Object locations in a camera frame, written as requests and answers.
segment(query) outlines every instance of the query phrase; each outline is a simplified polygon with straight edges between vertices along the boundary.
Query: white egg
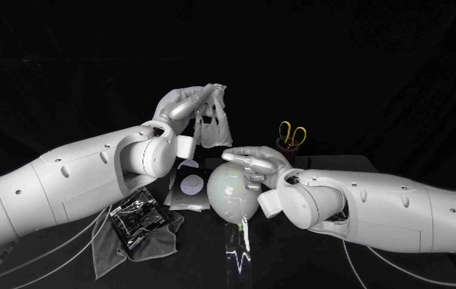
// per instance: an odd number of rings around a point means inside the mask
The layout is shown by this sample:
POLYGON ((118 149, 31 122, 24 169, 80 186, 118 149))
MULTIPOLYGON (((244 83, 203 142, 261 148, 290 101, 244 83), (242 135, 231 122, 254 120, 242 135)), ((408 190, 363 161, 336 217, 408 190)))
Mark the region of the white egg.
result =
POLYGON ((244 167, 228 162, 212 172, 207 181, 207 197, 216 214, 229 223, 241 224, 242 217, 249 220, 258 209, 261 190, 246 190, 248 182, 244 167))

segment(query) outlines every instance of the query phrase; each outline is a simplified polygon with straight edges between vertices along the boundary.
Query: cup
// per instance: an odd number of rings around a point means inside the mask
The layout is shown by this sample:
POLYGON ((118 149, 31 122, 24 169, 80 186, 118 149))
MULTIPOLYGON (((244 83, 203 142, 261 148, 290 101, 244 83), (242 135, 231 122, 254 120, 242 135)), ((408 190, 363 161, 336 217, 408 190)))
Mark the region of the cup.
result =
POLYGON ((282 156, 285 157, 287 161, 293 165, 294 158, 295 158, 297 151, 298 151, 298 146, 290 147, 284 143, 282 139, 277 138, 277 140, 275 140, 275 150, 282 154, 282 156))

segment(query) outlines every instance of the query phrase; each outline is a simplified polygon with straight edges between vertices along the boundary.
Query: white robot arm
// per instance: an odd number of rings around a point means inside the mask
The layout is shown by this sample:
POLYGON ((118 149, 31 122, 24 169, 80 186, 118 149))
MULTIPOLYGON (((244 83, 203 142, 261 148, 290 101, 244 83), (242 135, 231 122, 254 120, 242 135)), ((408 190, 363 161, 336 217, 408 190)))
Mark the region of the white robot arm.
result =
POLYGON ((194 141, 179 136, 190 113, 203 105, 213 85, 173 90, 153 120, 44 153, 0 177, 0 246, 30 232, 99 212, 171 169, 176 157, 193 158, 194 141))
POLYGON ((293 169, 269 147, 222 158, 246 168, 246 189, 272 188, 258 197, 268 218, 282 211, 298 228, 381 250, 456 251, 456 192, 389 174, 293 169))

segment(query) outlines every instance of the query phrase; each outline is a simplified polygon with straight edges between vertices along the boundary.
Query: gray towel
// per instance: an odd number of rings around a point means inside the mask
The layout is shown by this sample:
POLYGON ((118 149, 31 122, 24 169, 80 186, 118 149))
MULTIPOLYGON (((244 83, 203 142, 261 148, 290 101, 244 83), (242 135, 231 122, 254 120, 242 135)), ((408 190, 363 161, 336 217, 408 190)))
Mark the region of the gray towel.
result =
MULTIPOLYGON (((176 211, 166 211, 168 220, 163 226, 151 231, 147 238, 137 245, 130 253, 118 239, 117 233, 109 223, 109 219, 102 226, 101 232, 92 242, 92 256, 95 280, 106 274, 114 267, 121 264, 128 258, 130 261, 145 261, 147 259, 160 258, 176 253, 176 231, 183 222, 183 216, 176 211)), ((99 229, 105 216, 102 215, 96 220, 92 237, 99 229)))

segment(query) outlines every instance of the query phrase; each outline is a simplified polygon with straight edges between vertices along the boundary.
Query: white cable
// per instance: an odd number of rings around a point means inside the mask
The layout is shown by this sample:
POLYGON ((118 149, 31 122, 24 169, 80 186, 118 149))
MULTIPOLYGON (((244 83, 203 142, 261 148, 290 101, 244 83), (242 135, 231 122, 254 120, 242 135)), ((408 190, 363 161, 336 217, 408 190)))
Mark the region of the white cable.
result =
POLYGON ((99 229, 98 229, 98 231, 96 231, 96 233, 95 233, 95 235, 93 235, 93 237, 92 237, 92 239, 91 239, 91 241, 88 242, 88 245, 80 249, 79 253, 78 253, 53 271, 50 271, 49 273, 46 273, 40 278, 37 278, 37 279, 28 281, 26 284, 21 284, 20 286, 14 287, 13 289, 23 288, 24 286, 28 286, 28 284, 31 284, 33 282, 37 282, 39 280, 41 280, 41 279, 43 279, 44 277, 47 277, 52 273, 54 273, 60 268, 63 268, 63 266, 67 265, 69 262, 79 256, 79 254, 83 252, 83 250, 85 250, 85 249, 88 248, 88 246, 92 244, 92 241, 95 240, 95 237, 96 237, 96 235, 98 235, 98 233, 99 233, 99 231, 101 231, 101 229, 102 229, 104 223, 106 222, 106 218, 108 218, 108 216, 109 216, 111 207, 112 207, 112 206, 109 206, 109 209, 106 210, 106 216, 105 216, 105 218, 104 218, 104 221, 102 221, 102 224, 101 224, 101 226, 99 226, 99 229))
POLYGON ((13 271, 18 270, 21 267, 27 266, 28 264, 31 264, 33 262, 36 262, 39 259, 41 259, 44 256, 50 255, 56 250, 59 250, 66 244, 69 244, 79 236, 80 234, 88 230, 88 228, 95 224, 98 218, 101 217, 102 213, 104 213, 105 208, 102 209, 101 213, 98 214, 98 217, 95 218, 95 220, 92 221, 92 223, 85 227, 85 229, 60 245, 57 246, 54 249, 52 249, 47 253, 44 253, 41 256, 37 256, 34 259, 28 260, 26 263, 20 264, 18 266, 16 266, 14 268, 11 268, 8 271, 4 271, 3 273, 0 273, 0 277, 10 274, 13 271))
POLYGON ((450 283, 450 282, 441 282, 441 281, 435 281, 435 280, 431 280, 431 279, 427 279, 415 274, 412 274, 409 271, 405 271, 399 266, 395 266, 369 247, 368 249, 373 252, 373 254, 383 260, 383 262, 386 262, 394 268, 396 268, 399 271, 402 271, 405 274, 408 274, 409 276, 414 276, 415 278, 427 281, 427 282, 431 282, 433 284, 440 284, 443 286, 450 286, 450 287, 456 287, 456 284, 454 283, 450 283))
MULTIPOLYGON (((349 251, 346 251, 345 240, 342 240, 342 242, 343 242, 343 248, 345 248, 346 258, 349 259, 349 251)), ((349 259, 349 265, 352 266, 353 273, 355 273, 355 275, 356 275, 356 278, 358 278, 358 280, 359 280, 359 282, 360 282, 360 285, 362 285, 363 289, 368 289, 368 288, 365 287, 365 285, 363 285, 363 282, 362 282, 359 276, 358 276, 358 273, 356 273, 356 270, 355 270, 355 266, 353 266, 353 264, 352 264, 352 260, 350 260, 350 259, 349 259)))

